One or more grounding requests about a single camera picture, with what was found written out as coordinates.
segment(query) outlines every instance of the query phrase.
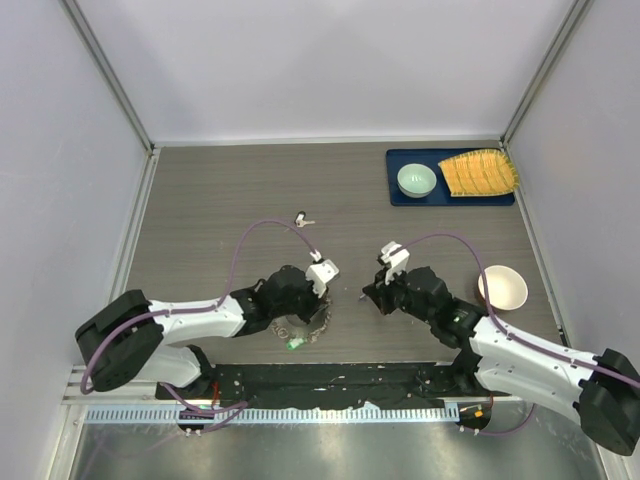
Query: reflective floor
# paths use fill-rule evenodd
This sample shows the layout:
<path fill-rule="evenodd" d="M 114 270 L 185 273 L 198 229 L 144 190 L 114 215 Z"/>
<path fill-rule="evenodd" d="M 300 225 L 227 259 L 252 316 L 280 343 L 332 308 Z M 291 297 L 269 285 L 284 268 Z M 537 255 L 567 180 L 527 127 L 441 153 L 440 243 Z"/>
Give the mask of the reflective floor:
<path fill-rule="evenodd" d="M 496 404 L 490 427 L 513 427 L 528 408 Z M 606 478 L 580 428 L 542 408 L 524 430 L 500 438 L 445 423 L 232 426 L 201 438 L 176 432 L 166 425 L 85 426 L 71 479 Z"/>

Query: robotic arm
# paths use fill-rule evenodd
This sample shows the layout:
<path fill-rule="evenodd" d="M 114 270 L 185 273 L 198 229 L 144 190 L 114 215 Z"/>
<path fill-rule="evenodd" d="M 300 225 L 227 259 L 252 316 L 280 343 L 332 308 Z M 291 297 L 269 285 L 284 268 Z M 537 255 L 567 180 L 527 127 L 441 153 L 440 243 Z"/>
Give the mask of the robotic arm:
<path fill-rule="evenodd" d="M 211 385 L 206 356 L 193 345 L 169 345 L 202 337 L 251 335 L 284 315 L 310 322 L 326 308 L 327 285 L 339 274 L 331 260 L 317 252 L 312 256 L 314 263 L 306 273 L 285 265 L 269 279 L 216 300 L 166 303 L 149 301 L 140 290 L 124 293 L 76 331 L 88 366 L 98 352 L 90 372 L 93 389 L 109 391 L 139 379 L 169 383 L 185 398 L 202 395 Z M 141 315 L 148 318 L 122 329 Z M 116 329 L 122 331 L 105 342 Z"/>
<path fill-rule="evenodd" d="M 382 314 L 400 309 L 428 323 L 444 345 L 459 348 L 452 370 L 463 391 L 480 387 L 516 395 L 573 420 L 615 453 L 633 453 L 640 437 L 640 389 L 630 383 L 640 376 L 624 355 L 570 349 L 492 318 L 484 307 L 452 296 L 431 268 L 407 272 L 409 252 L 395 242 L 382 248 L 378 260 L 383 268 L 363 293 Z M 601 373 L 607 371 L 631 382 Z"/>

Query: yellow cloth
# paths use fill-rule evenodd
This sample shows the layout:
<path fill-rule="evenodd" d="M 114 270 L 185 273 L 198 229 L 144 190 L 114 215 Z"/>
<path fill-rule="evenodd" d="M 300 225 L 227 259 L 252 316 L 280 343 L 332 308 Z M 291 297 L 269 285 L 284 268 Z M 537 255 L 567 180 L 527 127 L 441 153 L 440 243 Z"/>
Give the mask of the yellow cloth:
<path fill-rule="evenodd" d="M 516 168 L 500 150 L 475 150 L 443 160 L 438 165 L 453 197 L 505 195 L 520 184 Z"/>

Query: wooden table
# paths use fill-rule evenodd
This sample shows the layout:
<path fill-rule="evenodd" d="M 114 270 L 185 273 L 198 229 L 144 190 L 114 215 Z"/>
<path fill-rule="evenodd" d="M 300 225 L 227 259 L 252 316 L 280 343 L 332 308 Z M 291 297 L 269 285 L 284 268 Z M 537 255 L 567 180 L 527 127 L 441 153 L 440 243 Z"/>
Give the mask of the wooden table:
<path fill-rule="evenodd" d="M 195 342 L 212 362 L 452 360 L 457 351 L 441 345 L 427 325 L 399 312 L 383 317 L 371 301 L 358 301 L 361 288 L 380 268 L 376 256 L 382 246 L 435 230 L 461 233 L 486 265 L 504 264 L 520 272 L 529 300 L 502 318 L 558 342 L 518 206 L 392 207 L 384 162 L 389 148 L 397 144 L 163 149 L 128 287 L 163 301 L 216 298 L 246 227 L 265 217 L 292 221 L 304 210 L 316 221 L 304 233 L 341 270 L 330 288 L 333 318 L 327 333 L 294 352 L 270 331 Z M 261 227 L 245 243 L 233 286 L 253 285 L 285 264 L 305 270 L 310 260 L 295 234 L 279 226 Z M 454 295 L 475 298 L 478 270 L 462 245 L 447 239 L 416 245 L 409 268 L 425 265 Z"/>

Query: bowl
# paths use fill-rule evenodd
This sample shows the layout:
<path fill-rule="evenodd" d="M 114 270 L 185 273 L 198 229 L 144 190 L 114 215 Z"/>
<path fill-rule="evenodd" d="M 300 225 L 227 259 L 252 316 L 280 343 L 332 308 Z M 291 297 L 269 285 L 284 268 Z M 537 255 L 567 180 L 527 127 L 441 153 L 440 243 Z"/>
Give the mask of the bowl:
<path fill-rule="evenodd" d="M 486 268 L 484 273 L 487 275 L 487 283 L 489 284 L 489 299 L 495 308 L 516 310 L 527 301 L 529 296 L 527 282 L 513 268 L 492 265 Z M 482 275 L 478 278 L 478 289 L 484 299 Z"/>
<path fill-rule="evenodd" d="M 398 172 L 398 187 L 407 197 L 426 197 L 436 188 L 436 174 L 419 163 L 405 165 Z"/>

